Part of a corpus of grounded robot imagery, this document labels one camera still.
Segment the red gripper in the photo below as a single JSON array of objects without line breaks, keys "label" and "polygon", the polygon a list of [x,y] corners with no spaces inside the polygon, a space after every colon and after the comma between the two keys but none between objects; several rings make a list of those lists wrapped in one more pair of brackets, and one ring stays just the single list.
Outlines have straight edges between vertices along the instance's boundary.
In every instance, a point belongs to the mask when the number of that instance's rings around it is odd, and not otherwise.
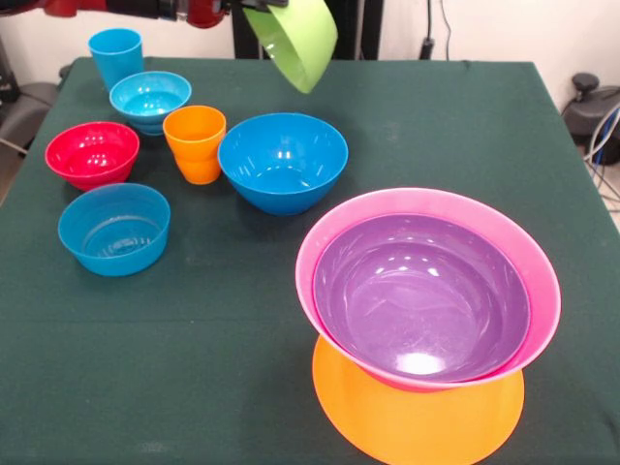
[{"label": "red gripper", "polygon": [[[270,8],[287,8],[288,0],[232,0],[234,5],[269,13]],[[230,2],[226,0],[189,0],[187,3],[187,22],[197,28],[217,26],[230,12]]]}]

